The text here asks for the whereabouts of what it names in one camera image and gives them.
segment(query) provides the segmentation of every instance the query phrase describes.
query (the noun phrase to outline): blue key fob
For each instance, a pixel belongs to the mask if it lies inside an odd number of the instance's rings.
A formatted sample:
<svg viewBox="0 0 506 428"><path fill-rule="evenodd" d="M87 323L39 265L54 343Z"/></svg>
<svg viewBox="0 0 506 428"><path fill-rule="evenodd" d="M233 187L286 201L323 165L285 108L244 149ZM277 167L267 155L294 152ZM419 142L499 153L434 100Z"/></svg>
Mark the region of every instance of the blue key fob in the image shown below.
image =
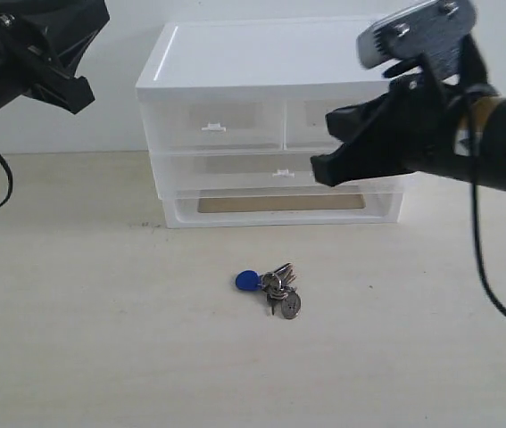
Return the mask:
<svg viewBox="0 0 506 428"><path fill-rule="evenodd" d="M238 274L235 285L242 292L258 292L262 288L259 274L253 270L246 270Z"/></svg>

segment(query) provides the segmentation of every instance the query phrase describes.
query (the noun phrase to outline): white table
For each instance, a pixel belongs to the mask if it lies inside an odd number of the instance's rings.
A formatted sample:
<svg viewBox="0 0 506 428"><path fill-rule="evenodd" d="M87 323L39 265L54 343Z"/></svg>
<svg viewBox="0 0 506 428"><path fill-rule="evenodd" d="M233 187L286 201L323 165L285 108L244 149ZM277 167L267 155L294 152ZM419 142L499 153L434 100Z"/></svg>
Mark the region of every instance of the white table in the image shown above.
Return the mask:
<svg viewBox="0 0 506 428"><path fill-rule="evenodd" d="M0 427L506 426L506 321L477 280L467 185L418 176L399 225L176 231L146 153L12 165ZM506 302L506 194L482 207ZM233 289L287 261L295 321Z"/></svg>

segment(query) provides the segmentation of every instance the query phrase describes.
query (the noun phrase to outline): drawer handle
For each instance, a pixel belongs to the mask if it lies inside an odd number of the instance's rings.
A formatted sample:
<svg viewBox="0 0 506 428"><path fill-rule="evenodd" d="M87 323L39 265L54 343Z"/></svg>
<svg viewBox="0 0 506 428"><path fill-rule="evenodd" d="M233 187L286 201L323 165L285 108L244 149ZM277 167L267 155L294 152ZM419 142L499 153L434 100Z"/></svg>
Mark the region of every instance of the drawer handle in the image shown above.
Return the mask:
<svg viewBox="0 0 506 428"><path fill-rule="evenodd" d="M205 132L227 132L225 127L222 127L220 123L210 123L205 128L201 128Z"/></svg>
<svg viewBox="0 0 506 428"><path fill-rule="evenodd" d="M275 172L273 177L283 177L283 178L294 178L296 174L294 172L290 172L288 169L279 169Z"/></svg>

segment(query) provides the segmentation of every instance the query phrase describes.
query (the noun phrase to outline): white plastic drawer unit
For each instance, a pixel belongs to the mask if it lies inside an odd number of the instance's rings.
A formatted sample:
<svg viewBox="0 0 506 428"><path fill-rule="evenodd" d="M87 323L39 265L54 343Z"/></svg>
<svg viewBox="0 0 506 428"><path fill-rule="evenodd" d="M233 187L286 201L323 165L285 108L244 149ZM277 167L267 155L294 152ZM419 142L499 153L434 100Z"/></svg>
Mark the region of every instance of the white plastic drawer unit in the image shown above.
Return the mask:
<svg viewBox="0 0 506 428"><path fill-rule="evenodd" d="M396 221L400 179L329 189L311 173L340 145L326 114L387 90L356 56L373 21L166 25L137 96L168 226Z"/></svg>

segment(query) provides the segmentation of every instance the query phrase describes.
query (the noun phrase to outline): white wall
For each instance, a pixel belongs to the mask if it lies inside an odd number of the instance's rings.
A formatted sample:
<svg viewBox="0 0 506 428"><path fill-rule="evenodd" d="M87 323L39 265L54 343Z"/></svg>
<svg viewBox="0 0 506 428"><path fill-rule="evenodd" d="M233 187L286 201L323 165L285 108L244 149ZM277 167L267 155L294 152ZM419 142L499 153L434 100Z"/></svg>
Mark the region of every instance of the white wall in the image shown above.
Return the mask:
<svg viewBox="0 0 506 428"><path fill-rule="evenodd" d="M3 152L89 152L145 148L134 86L165 21L334 16L393 12L411 0L107 0L111 23L79 73L97 102L77 117L20 99L0 111ZM478 0L477 38L493 82L506 94L506 2ZM345 40L350 46L353 40Z"/></svg>

